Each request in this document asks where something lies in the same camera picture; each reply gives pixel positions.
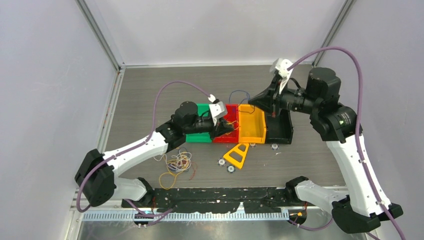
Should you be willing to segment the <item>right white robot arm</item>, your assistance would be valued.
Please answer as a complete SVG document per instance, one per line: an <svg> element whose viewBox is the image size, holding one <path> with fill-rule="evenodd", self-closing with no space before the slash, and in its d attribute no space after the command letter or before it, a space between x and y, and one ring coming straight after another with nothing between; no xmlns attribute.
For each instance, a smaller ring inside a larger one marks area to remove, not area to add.
<svg viewBox="0 0 424 240"><path fill-rule="evenodd" d="M339 102L341 80L326 67L308 73L305 88L290 89L278 72L265 90L249 100L262 111L279 116L290 112L309 116L312 128L333 154L347 186L347 194L319 186L305 176L285 185L285 198L291 205L308 202L329 213L337 226L347 234L367 233L383 221L403 214L399 204L392 203L381 189L364 148L361 128L356 128L356 112Z"/></svg>

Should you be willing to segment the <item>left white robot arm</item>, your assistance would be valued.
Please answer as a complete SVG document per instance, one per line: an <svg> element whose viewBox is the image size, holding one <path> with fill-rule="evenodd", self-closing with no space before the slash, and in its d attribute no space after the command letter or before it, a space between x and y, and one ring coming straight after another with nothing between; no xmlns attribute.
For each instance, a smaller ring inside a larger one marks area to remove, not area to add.
<svg viewBox="0 0 424 240"><path fill-rule="evenodd" d="M74 177L79 186L77 201L84 196L90 207L98 207L109 200L123 199L148 207L154 197L147 181L142 177L120 176L150 158L180 147L189 134L207 133L213 139L232 132L234 128L224 118L227 113L221 101L209 104L206 115L198 114L196 103L184 101L170 120L154 128L146 137L103 153L98 149L90 150Z"/></svg>

